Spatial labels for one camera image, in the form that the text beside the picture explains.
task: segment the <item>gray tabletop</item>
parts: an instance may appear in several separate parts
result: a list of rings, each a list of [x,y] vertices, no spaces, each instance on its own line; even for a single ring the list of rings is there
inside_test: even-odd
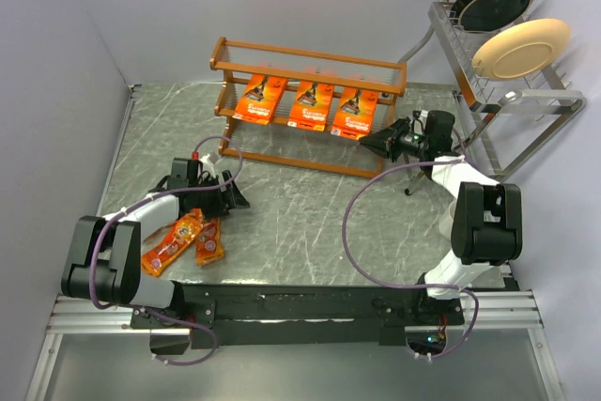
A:
[[[170,172],[174,157],[188,157],[203,137],[223,133],[224,118],[213,114],[221,85],[143,85],[134,105],[112,174],[102,213],[142,198]],[[451,91],[408,89],[398,114],[416,108],[456,114]],[[277,152],[314,161],[373,165],[373,156],[356,143],[325,133],[270,125],[241,124],[234,139],[244,150]],[[217,149],[218,142],[201,149]],[[219,168],[235,170],[229,157]],[[360,265],[393,283],[413,284],[436,266],[450,243],[438,232],[439,215],[452,196],[424,181],[405,196],[409,174],[397,173],[376,183],[359,199],[349,221],[349,245]],[[263,162],[246,162],[237,180],[251,203],[233,210],[222,223],[225,258],[199,268],[192,249],[184,252],[162,277],[188,283],[258,283],[290,285],[364,285],[347,261],[341,224],[352,195],[366,182],[312,170]],[[145,252],[161,239],[145,243]],[[478,286],[502,286],[490,271]]]
[[[548,399],[528,332],[519,330],[474,331],[432,365],[405,347],[345,343],[225,347],[199,365],[164,367],[148,357],[143,335],[65,335],[55,368],[47,401]]]

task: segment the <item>snack bag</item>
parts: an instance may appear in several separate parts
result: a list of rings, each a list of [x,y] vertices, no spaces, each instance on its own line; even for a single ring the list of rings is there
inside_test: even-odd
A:
[[[142,255],[142,271],[158,277],[198,237],[201,225],[194,214],[181,217],[161,243]]]
[[[369,134],[378,106],[379,93],[367,89],[345,88],[340,97],[331,134],[359,140]]]
[[[268,124],[284,95],[288,80],[267,75],[253,75],[236,105],[235,119]]]
[[[220,241],[222,222],[213,218],[202,222],[202,231],[196,239],[196,265],[202,267],[223,257]]]
[[[290,110],[288,126],[309,131],[323,131],[330,112],[332,85],[300,82]]]

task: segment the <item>black metal base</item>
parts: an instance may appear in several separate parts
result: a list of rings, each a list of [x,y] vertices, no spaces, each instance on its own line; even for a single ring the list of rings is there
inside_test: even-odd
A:
[[[417,311],[414,290],[374,286],[184,285],[183,291],[193,320],[212,328],[221,345],[378,342],[403,346],[406,326],[435,329],[442,315],[446,315],[449,325],[464,323],[459,300],[432,301],[427,310]],[[134,315],[131,327],[174,326],[149,315]],[[194,330],[192,348],[209,347],[210,336]]]

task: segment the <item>metal dish rack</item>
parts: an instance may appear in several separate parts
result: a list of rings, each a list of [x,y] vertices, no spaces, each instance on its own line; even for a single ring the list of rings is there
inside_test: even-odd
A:
[[[557,65],[549,65],[520,79],[495,82],[480,77],[471,61],[476,51],[499,33],[466,32],[456,24],[448,0],[435,2],[428,11],[431,27],[424,39],[401,61],[407,61],[436,33],[455,74],[459,91],[455,99],[472,157],[488,164],[481,168],[502,181],[532,156],[548,139],[573,119],[586,104],[580,91],[558,75]],[[523,22],[520,18],[515,23]],[[522,135],[521,149],[507,145],[508,135]],[[502,164],[499,155],[507,160]]]

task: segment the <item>cream plate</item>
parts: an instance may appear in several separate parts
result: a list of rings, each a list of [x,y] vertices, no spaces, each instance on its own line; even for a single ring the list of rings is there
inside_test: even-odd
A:
[[[517,79],[552,63],[567,46],[570,26],[559,19],[515,25],[488,40],[471,60],[477,75]]]

